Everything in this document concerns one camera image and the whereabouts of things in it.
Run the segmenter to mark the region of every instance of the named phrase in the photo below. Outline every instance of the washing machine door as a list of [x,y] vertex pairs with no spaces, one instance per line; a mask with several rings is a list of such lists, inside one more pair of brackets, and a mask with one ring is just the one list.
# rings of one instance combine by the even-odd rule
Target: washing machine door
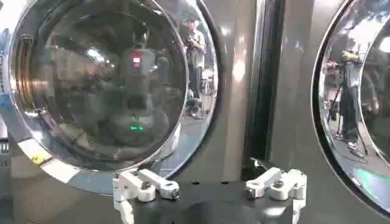
[[355,1],[330,32],[317,66],[317,130],[343,180],[389,216],[390,2]]
[[195,1],[3,1],[0,18],[0,112],[45,172],[110,195],[115,172],[168,177],[195,152],[218,86]]

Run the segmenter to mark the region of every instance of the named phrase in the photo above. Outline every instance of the screw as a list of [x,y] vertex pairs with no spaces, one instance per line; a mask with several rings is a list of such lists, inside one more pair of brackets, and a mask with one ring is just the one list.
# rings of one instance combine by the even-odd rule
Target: screw
[[249,200],[254,200],[255,199],[255,190],[254,189],[246,189],[247,196]]
[[152,186],[151,182],[145,181],[141,185],[141,190],[146,190]]
[[277,180],[277,181],[275,181],[274,182],[274,187],[276,187],[276,188],[281,188],[281,187],[283,187],[285,184],[283,183],[283,181],[281,181],[281,180]]
[[178,200],[180,198],[179,190],[177,189],[173,190],[171,196],[173,200]]

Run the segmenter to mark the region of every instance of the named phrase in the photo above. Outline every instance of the green light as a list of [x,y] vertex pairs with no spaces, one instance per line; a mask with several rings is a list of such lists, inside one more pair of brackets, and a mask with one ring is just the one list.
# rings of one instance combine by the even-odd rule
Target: green light
[[131,126],[131,127],[130,127],[130,130],[132,130],[132,131],[137,131],[137,130],[143,131],[143,130],[144,130],[144,127]]

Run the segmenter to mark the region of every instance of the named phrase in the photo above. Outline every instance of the yellow warning label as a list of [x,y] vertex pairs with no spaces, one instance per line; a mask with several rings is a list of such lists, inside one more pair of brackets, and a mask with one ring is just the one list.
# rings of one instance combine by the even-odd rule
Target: yellow warning label
[[35,163],[36,165],[39,165],[39,164],[43,163],[44,159],[43,159],[43,156],[36,155],[36,156],[31,157],[31,161],[33,163]]

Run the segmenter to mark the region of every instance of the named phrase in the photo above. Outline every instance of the person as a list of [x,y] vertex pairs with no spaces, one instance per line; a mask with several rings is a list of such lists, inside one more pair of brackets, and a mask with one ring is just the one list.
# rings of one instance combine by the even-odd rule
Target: person
[[197,30],[195,20],[188,23],[190,33],[186,41],[188,67],[190,70],[190,89],[194,92],[194,98],[199,99],[200,78],[205,64],[205,38],[202,32]]
[[346,141],[351,153],[359,158],[364,155],[358,150],[358,87],[360,80],[361,59],[358,54],[343,51],[342,56],[344,65],[342,70],[344,80],[342,83],[340,111],[342,114],[342,130],[336,135],[339,140]]

